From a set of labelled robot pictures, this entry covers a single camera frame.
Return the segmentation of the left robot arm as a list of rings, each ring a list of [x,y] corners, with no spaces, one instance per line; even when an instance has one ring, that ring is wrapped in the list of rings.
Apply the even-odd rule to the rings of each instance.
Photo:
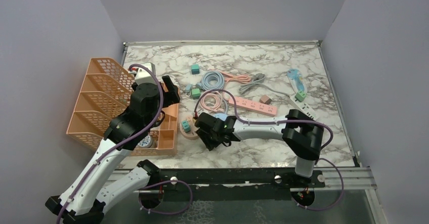
[[[178,87],[170,77],[135,87],[128,107],[113,118],[100,144],[75,182],[60,196],[51,196],[45,206],[57,223],[100,223],[107,211],[133,191],[158,185],[158,168],[145,160],[128,175],[106,186],[119,163],[157,125],[162,109],[180,101]]]

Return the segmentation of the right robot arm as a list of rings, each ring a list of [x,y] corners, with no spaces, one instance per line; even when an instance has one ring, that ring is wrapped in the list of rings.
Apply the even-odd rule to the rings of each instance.
[[[201,113],[195,121],[197,135],[208,150],[219,145],[248,139],[279,140],[296,155],[292,181],[304,187],[312,181],[314,166],[320,158],[324,124],[316,122],[299,110],[290,110],[286,116],[263,119],[239,119],[227,116],[219,119]]]

